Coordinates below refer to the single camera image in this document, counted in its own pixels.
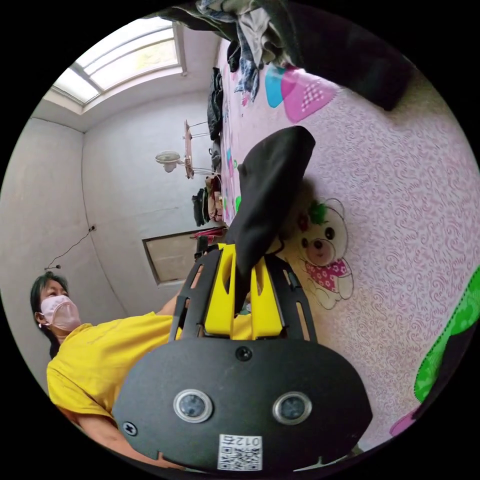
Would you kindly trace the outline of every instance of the cartoon bear print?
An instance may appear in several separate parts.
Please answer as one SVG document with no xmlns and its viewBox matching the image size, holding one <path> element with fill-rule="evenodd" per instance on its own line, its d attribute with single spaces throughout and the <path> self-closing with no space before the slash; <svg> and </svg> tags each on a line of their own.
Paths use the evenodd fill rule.
<svg viewBox="0 0 480 480">
<path fill-rule="evenodd" d="M 352 296 L 354 280 L 344 258 L 348 232 L 342 203 L 334 198 L 314 201 L 298 217 L 300 263 L 307 274 L 308 290 L 317 303 L 331 310 Z"/>
</svg>

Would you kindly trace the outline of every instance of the skylight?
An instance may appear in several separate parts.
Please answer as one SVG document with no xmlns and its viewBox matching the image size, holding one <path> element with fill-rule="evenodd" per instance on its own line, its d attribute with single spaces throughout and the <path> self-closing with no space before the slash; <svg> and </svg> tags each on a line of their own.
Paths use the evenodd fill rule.
<svg viewBox="0 0 480 480">
<path fill-rule="evenodd" d="M 87 50 L 53 87 L 85 105 L 125 81 L 178 65 L 172 22 L 140 18 Z"/>
</svg>

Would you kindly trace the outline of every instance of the woman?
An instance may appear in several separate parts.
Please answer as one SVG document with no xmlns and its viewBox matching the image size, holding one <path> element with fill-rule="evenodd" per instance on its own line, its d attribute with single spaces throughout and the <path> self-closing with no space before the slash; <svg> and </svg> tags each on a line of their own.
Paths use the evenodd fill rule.
<svg viewBox="0 0 480 480">
<path fill-rule="evenodd" d="M 183 470 L 164 460 L 161 453 L 152 460 L 135 451 L 112 416 L 115 400 L 133 365 L 167 343 L 177 296 L 158 313 L 93 326 L 82 323 L 70 300 L 67 281 L 49 271 L 33 283 L 30 304 L 35 322 L 51 343 L 52 360 L 46 369 L 48 394 L 60 411 L 104 447 L 151 465 Z M 234 337 L 251 338 L 250 316 L 238 318 Z"/>
</svg>

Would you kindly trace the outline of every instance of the electric fan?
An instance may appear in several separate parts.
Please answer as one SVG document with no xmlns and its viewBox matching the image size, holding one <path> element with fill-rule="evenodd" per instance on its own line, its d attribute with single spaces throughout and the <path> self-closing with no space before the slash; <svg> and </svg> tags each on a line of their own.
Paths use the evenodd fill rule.
<svg viewBox="0 0 480 480">
<path fill-rule="evenodd" d="M 183 164 L 180 160 L 180 154 L 172 150 L 165 150 L 159 153 L 155 159 L 159 164 L 163 165 L 163 168 L 168 173 L 172 172 L 177 165 Z"/>
</svg>

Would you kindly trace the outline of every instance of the black fabric cover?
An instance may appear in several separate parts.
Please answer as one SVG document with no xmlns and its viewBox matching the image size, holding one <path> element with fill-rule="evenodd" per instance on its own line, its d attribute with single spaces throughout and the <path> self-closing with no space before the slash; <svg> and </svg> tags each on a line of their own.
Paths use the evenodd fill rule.
<svg viewBox="0 0 480 480">
<path fill-rule="evenodd" d="M 283 128 L 257 143 L 238 165 L 241 204 L 225 236 L 235 244 L 235 312 L 250 290 L 252 268 L 267 252 L 299 194 L 315 139 L 303 126 Z"/>
<path fill-rule="evenodd" d="M 222 74 L 217 67 L 213 68 L 210 81 L 210 92 L 208 94 L 208 107 L 206 118 L 210 139 L 216 140 L 222 131 L 222 108 L 224 102 L 224 89 L 222 86 Z"/>
</svg>

